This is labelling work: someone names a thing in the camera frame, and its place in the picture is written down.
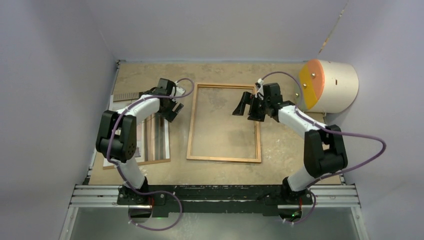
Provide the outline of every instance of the black mounting plate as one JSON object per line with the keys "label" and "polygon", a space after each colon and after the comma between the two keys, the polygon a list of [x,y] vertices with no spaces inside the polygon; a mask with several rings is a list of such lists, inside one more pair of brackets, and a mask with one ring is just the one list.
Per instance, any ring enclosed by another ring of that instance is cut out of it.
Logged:
{"label": "black mounting plate", "polygon": [[[254,213],[263,216],[280,216],[287,209],[278,205],[294,205],[281,197],[281,185],[149,185],[148,190],[173,193],[181,201],[184,213]],[[152,217],[163,218],[179,212],[178,202],[169,194],[139,195],[127,187],[119,189],[118,205],[148,205],[154,199]],[[303,205],[313,203],[310,192],[300,197]]]}

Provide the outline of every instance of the empty frame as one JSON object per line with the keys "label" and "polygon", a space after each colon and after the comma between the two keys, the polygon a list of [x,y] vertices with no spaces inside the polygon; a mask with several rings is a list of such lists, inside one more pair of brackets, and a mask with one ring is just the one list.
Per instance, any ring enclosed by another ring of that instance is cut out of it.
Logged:
{"label": "empty frame", "polygon": [[253,84],[196,83],[193,93],[187,159],[261,163],[259,122],[232,115],[243,92]]}

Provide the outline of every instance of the metal base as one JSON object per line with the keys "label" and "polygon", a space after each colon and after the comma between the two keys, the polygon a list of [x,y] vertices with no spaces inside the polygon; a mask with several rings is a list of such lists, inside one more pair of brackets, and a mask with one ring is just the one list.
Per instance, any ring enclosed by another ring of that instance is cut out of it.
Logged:
{"label": "metal base", "polygon": [[[121,186],[118,186],[118,185],[77,185],[75,186],[60,239],[70,239],[70,236],[74,227],[75,218],[77,216],[78,210],[81,208],[88,208],[88,209],[93,209],[93,208],[134,209],[134,208],[137,208],[137,209],[146,209],[146,210],[150,209],[150,206],[148,204],[118,205],[117,200],[119,198],[120,187]],[[181,186],[181,187],[190,188],[189,185]],[[326,208],[349,209],[349,211],[351,211],[353,214],[352,223],[356,227],[356,231],[358,232],[359,239],[361,240],[368,239],[363,218],[361,215],[361,206],[358,199],[358,194],[354,185],[314,185],[310,188],[310,190],[316,195],[316,208],[323,209],[323,210],[325,210]],[[302,208],[306,211],[305,213],[307,213],[307,209],[310,208],[311,206],[312,205],[310,204],[303,203]],[[293,205],[282,204],[277,206],[279,210],[284,210],[284,209],[291,210],[291,209],[296,209],[298,207],[299,207],[298,204],[293,204]],[[193,215],[193,214],[203,214],[203,213],[187,213],[187,214]],[[303,224],[299,225],[299,227],[301,227],[301,229],[305,228],[305,230],[309,229],[308,221],[306,221],[305,224],[306,225],[303,225]]]}

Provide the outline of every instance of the cable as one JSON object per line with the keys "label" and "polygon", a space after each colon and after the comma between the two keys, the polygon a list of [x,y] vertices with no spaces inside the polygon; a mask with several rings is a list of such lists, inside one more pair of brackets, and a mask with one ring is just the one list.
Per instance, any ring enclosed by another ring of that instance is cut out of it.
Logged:
{"label": "cable", "polygon": [[171,224],[171,225],[169,225],[167,227],[164,227],[164,228],[151,228],[151,227],[148,227],[148,226],[143,226],[143,225],[140,225],[140,224],[134,222],[131,218],[129,219],[129,223],[132,223],[135,226],[140,227],[142,229],[151,230],[151,231],[164,231],[164,230],[168,230],[168,229],[172,228],[173,226],[175,226],[181,220],[181,217],[183,216],[183,206],[181,205],[181,201],[178,199],[178,197],[175,196],[173,193],[171,193],[169,191],[162,191],[162,190],[160,190],[160,191],[151,191],[151,192],[140,192],[130,182],[128,182],[128,179],[124,176],[124,173],[122,172],[121,167],[119,166],[119,164],[117,162],[111,160],[112,142],[114,140],[115,132],[118,129],[118,125],[119,125],[121,119],[124,117],[124,115],[129,110],[131,110],[132,108],[134,108],[138,104],[140,104],[140,103],[142,103],[142,102],[144,102],[146,100],[149,100],[149,99],[155,99],[155,98],[157,98],[157,99],[180,99],[180,98],[185,98],[188,95],[190,95],[194,91],[194,89],[195,89],[195,82],[193,80],[191,80],[190,78],[184,77],[184,78],[181,78],[181,79],[177,80],[176,83],[179,83],[182,80],[188,80],[188,81],[190,81],[190,83],[191,83],[191,90],[189,92],[181,95],[181,96],[162,96],[162,95],[159,95],[159,96],[158,95],[147,96],[147,97],[141,98],[141,99],[139,99],[139,100],[131,103],[128,107],[126,107],[122,111],[122,113],[118,116],[118,118],[117,118],[117,120],[115,122],[115,125],[113,126],[112,134],[110,136],[109,144],[107,146],[106,160],[109,163],[112,163],[112,164],[114,164],[116,166],[116,169],[118,170],[119,175],[123,179],[124,183],[126,183],[131,190],[133,190],[135,193],[137,193],[139,195],[142,195],[142,196],[153,195],[153,194],[168,194],[168,195],[171,195],[173,198],[175,198],[175,200],[178,203],[178,206],[179,206],[179,215],[178,215],[178,218],[175,220],[175,222],[173,224]]}
{"label": "cable", "polygon": [[[302,91],[302,87],[301,87],[300,83],[295,79],[294,76],[292,76],[291,74],[289,74],[289,73],[287,73],[285,71],[273,71],[273,72],[270,72],[270,73],[266,74],[262,78],[262,80],[264,80],[265,78],[267,78],[268,76],[271,76],[273,74],[284,74],[284,75],[289,76],[291,79],[293,79],[293,81],[299,87],[299,90],[300,90],[299,97],[300,97],[300,99],[303,99],[303,91]],[[311,184],[309,184],[306,188],[310,188],[312,185],[316,184],[317,182],[319,182],[319,181],[321,181],[323,179],[327,179],[327,178],[330,178],[330,177],[333,177],[333,176],[345,174],[345,173],[348,173],[348,172],[353,171],[355,169],[358,169],[358,168],[360,168],[360,167],[362,167],[362,166],[364,166],[366,164],[369,164],[370,162],[372,162],[376,158],[380,157],[386,151],[386,148],[387,148],[386,142],[383,139],[381,139],[381,138],[379,138],[377,136],[372,136],[372,135],[367,135],[367,134],[360,134],[360,133],[352,133],[352,132],[342,132],[342,131],[329,130],[329,129],[323,127],[322,125],[316,124],[314,121],[312,121],[312,120],[310,120],[310,119],[302,116],[299,113],[300,112],[300,109],[298,108],[298,104],[297,103],[295,105],[294,111],[296,112],[296,114],[301,119],[305,120],[306,122],[312,124],[313,126],[315,126],[315,127],[319,128],[319,129],[323,130],[324,132],[326,132],[328,134],[336,134],[336,135],[342,135],[342,136],[371,139],[371,140],[376,140],[376,141],[378,141],[378,142],[380,142],[382,144],[381,150],[377,154],[375,154],[374,156],[370,157],[368,160],[363,161],[360,164],[355,165],[353,167],[350,167],[350,168],[347,168],[347,169],[344,169],[344,170],[341,170],[341,171],[338,171],[338,172],[335,172],[335,173],[332,173],[332,174],[327,174],[327,175],[321,176],[321,177],[315,179],[315,181],[313,181]],[[315,206],[317,204],[317,197],[315,196],[315,194],[312,191],[310,193],[313,195],[313,204],[312,204],[312,208],[310,209],[309,213],[304,218],[300,219],[297,222],[292,222],[291,224],[298,224],[298,223],[303,222],[305,219],[307,219],[311,215],[312,211],[315,209]]]}

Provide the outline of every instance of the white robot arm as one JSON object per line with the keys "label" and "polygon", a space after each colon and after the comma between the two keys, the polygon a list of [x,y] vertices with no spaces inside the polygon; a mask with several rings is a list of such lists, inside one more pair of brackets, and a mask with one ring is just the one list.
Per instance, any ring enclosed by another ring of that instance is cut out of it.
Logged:
{"label": "white robot arm", "polygon": [[107,110],[103,113],[97,135],[96,149],[106,158],[113,126],[118,116],[127,110],[119,123],[120,133],[115,135],[110,151],[111,161],[119,166],[126,177],[127,182],[124,182],[126,187],[129,187],[129,183],[138,190],[148,192],[147,189],[142,189],[143,186],[148,186],[147,179],[141,173],[134,157],[137,148],[137,125],[154,113],[159,113],[167,121],[172,122],[183,108],[183,105],[178,103],[175,98],[158,98],[154,96],[179,97],[184,93],[185,90],[179,87],[177,83],[161,78],[157,87],[141,94],[139,100],[145,100],[137,100],[136,102],[140,103],[131,109],[125,107],[118,111]]}
{"label": "white robot arm", "polygon": [[[327,134],[321,128],[340,131],[336,125],[327,126],[301,112],[291,101],[283,101],[277,83],[263,84],[259,79],[255,84],[257,93],[244,92],[240,103],[232,113],[242,116],[246,104],[250,105],[248,120],[263,122],[265,115],[292,128],[304,138],[303,166],[296,173],[284,178],[281,193],[284,198],[294,200],[301,196],[316,179],[335,173],[348,165],[343,137]],[[323,143],[329,145],[324,150]]]}

